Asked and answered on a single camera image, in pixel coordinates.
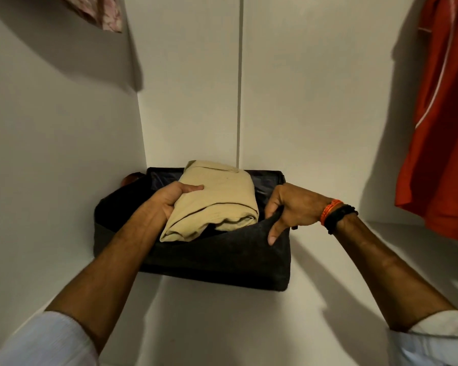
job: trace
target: red garment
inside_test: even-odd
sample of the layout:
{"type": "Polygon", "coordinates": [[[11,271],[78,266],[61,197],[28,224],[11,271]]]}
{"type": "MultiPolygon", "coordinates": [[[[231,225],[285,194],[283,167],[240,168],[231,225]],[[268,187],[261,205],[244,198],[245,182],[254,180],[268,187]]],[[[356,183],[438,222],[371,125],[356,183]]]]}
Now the red garment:
{"type": "Polygon", "coordinates": [[[395,204],[458,240],[458,0],[427,0],[420,29],[431,33],[429,56],[395,204]]]}

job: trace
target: forearm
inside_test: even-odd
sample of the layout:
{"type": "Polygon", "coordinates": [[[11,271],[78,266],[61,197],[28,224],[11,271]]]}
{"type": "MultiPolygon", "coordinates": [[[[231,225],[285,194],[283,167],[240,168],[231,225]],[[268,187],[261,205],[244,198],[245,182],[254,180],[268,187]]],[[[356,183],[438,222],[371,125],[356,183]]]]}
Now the forearm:
{"type": "Polygon", "coordinates": [[[140,265],[165,222],[164,213],[147,201],[46,311],[61,312],[75,319],[100,353],[122,312],[140,265]]]}
{"type": "Polygon", "coordinates": [[[408,331],[434,313],[455,309],[355,214],[338,222],[334,235],[365,279],[392,330],[408,331]]]}

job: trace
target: folded beige cloth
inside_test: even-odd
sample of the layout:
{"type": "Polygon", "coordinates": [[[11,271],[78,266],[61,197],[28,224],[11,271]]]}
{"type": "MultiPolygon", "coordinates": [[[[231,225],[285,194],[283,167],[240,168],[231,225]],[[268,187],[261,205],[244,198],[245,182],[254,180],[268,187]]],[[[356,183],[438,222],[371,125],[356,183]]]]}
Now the folded beige cloth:
{"type": "Polygon", "coordinates": [[[216,230],[233,231],[258,222],[254,185],[248,172],[206,160],[192,160],[180,182],[205,185],[183,194],[166,224],[161,241],[192,241],[209,223],[216,230]]]}

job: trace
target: hand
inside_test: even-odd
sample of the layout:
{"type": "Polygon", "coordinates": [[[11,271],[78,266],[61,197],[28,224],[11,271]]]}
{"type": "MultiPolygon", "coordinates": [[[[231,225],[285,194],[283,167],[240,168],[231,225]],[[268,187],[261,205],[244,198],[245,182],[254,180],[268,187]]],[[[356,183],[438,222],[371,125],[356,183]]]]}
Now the hand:
{"type": "Polygon", "coordinates": [[[171,213],[173,213],[173,204],[176,203],[182,194],[203,189],[203,185],[186,185],[179,181],[175,181],[155,192],[153,196],[149,198],[149,201],[161,208],[168,221],[171,213]]]}
{"type": "Polygon", "coordinates": [[[283,205],[283,213],[268,234],[268,244],[273,245],[280,234],[289,227],[308,226],[319,221],[322,212],[333,199],[292,184],[278,185],[273,190],[265,208],[265,218],[271,217],[283,205]]]}

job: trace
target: black fabric storage bin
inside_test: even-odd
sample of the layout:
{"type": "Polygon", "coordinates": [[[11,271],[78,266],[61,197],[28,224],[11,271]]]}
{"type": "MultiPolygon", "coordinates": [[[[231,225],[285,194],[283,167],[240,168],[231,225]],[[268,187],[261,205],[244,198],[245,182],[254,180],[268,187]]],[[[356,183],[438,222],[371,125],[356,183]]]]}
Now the black fabric storage bin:
{"type": "MultiPolygon", "coordinates": [[[[256,289],[287,289],[291,259],[289,230],[269,246],[268,233],[281,210],[264,219],[269,197],[276,185],[285,182],[285,177],[280,171],[247,172],[254,183],[258,223],[232,232],[217,231],[209,225],[200,237],[190,242],[161,242],[158,237],[140,270],[256,289]]],[[[182,174],[183,168],[148,168],[146,176],[102,199],[95,208],[95,256],[142,203],[182,174]]]]}

